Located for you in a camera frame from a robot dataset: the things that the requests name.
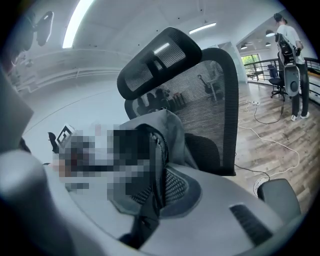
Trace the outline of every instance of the black pants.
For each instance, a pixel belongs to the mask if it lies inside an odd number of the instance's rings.
[[[309,76],[308,69],[306,64],[297,64],[296,65],[300,72],[300,88],[302,95],[302,112],[301,116],[306,116],[309,108]],[[292,97],[292,115],[298,116],[300,108],[300,99],[299,93]]]

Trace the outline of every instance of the pixelated area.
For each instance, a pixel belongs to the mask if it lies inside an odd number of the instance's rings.
[[[108,200],[141,193],[156,180],[156,170],[163,169],[155,137],[138,129],[102,132],[95,125],[91,134],[78,130],[66,139],[57,158],[59,176],[67,180],[106,177]],[[96,182],[67,182],[65,186],[70,191],[88,190]]]

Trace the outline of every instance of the gray armrest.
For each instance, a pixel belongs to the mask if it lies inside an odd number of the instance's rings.
[[[269,205],[285,223],[301,215],[296,194],[289,182],[284,178],[273,179],[263,183],[258,188],[257,195]]]

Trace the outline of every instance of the wooden floor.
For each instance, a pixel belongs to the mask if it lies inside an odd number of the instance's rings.
[[[249,84],[239,86],[239,104],[249,101],[259,101],[256,117],[259,121],[269,123],[278,120],[282,101],[275,96],[270,98],[271,86]],[[260,137],[274,140],[296,150],[300,155],[297,168],[278,174],[272,179],[284,178],[289,181],[300,203],[301,210],[306,212],[320,185],[320,107],[309,103],[310,117],[291,121],[291,100],[287,97],[284,112],[279,122],[261,124],[254,118],[255,105],[239,106],[239,120],[243,127],[252,128]],[[251,130],[238,127],[235,163],[240,167],[255,171],[263,171],[272,175],[293,167],[298,162],[298,156],[283,146],[269,141],[263,141]],[[235,167],[236,176],[229,179],[253,193],[256,180],[265,176]]]

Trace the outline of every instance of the black seat cushion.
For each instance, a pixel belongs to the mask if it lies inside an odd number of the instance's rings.
[[[270,78],[269,82],[270,82],[270,84],[273,84],[275,86],[281,86],[281,87],[285,86],[285,83],[279,77]]]

